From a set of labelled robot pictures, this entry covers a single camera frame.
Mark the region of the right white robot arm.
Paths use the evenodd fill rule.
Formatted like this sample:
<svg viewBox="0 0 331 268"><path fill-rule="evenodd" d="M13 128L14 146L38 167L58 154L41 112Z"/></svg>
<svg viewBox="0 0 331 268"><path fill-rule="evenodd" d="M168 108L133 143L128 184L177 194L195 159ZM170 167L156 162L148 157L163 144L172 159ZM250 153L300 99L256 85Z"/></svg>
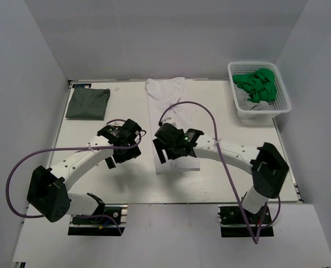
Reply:
<svg viewBox="0 0 331 268"><path fill-rule="evenodd" d="M170 123L164 123L155 133L153 140L160 162L180 157L194 157L215 161L225 160L226 164L245 171L252 176L253 186L247 191L240 218L253 222L259 211L270 199L279 197L289 172L289 166L276 147L265 142L260 147L217 141L196 129L184 131Z"/></svg>

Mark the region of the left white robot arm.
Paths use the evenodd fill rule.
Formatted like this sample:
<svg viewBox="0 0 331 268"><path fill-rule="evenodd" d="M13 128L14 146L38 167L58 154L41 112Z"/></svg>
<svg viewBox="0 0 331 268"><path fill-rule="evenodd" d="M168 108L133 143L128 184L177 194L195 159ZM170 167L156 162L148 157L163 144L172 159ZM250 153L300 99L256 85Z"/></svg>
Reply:
<svg viewBox="0 0 331 268"><path fill-rule="evenodd" d="M97 132L85 149L76 149L63 161L37 167L31 177L27 201L50 222L65 215L88 218L98 223L105 216L105 203L98 196L70 193L73 185L100 162L112 169L116 164L135 159L141 151L136 138L141 127L131 119L123 125L107 125Z"/></svg>

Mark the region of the white t shirt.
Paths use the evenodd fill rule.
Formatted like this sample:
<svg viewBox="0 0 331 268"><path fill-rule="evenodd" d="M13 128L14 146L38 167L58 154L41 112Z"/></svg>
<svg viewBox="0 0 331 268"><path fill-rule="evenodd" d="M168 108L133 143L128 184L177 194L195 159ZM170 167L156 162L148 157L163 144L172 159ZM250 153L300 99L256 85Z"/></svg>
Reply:
<svg viewBox="0 0 331 268"><path fill-rule="evenodd" d="M192 127L191 109L187 105L181 104L171 108L168 112L165 111L166 108L175 103L188 100L186 79L184 77L166 80L147 79L145 91L148 101L151 139L155 139L160 118L184 131ZM153 148L153 159L157 175L200 170L200 162L194 157L180 157L176 160L167 160L166 163L161 164L157 151Z"/></svg>

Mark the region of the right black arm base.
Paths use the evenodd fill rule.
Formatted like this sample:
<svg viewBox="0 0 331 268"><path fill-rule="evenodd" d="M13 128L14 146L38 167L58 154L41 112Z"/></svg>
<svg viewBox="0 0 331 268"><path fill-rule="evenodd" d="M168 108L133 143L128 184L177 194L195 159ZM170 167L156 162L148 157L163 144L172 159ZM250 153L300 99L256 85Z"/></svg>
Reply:
<svg viewBox="0 0 331 268"><path fill-rule="evenodd" d="M262 214L263 208L261 208L257 214L252 214L245 211L245 215L248 218L254 237L257 236L257 229L260 227ZM220 232L222 238L251 238L238 206L221 206L219 207L218 216L220 220ZM271 222L271 214L269 208L267 208L259 233L260 237L274 237L273 227L267 227L267 225Z"/></svg>

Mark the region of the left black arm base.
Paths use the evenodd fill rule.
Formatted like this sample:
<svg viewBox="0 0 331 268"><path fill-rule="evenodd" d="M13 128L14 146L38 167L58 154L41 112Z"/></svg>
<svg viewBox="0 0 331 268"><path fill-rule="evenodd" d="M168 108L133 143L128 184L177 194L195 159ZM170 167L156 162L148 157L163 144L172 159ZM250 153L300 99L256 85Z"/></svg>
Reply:
<svg viewBox="0 0 331 268"><path fill-rule="evenodd" d="M80 218L71 216L69 236L120 237L126 227L127 205L108 205L95 212L103 217Z"/></svg>

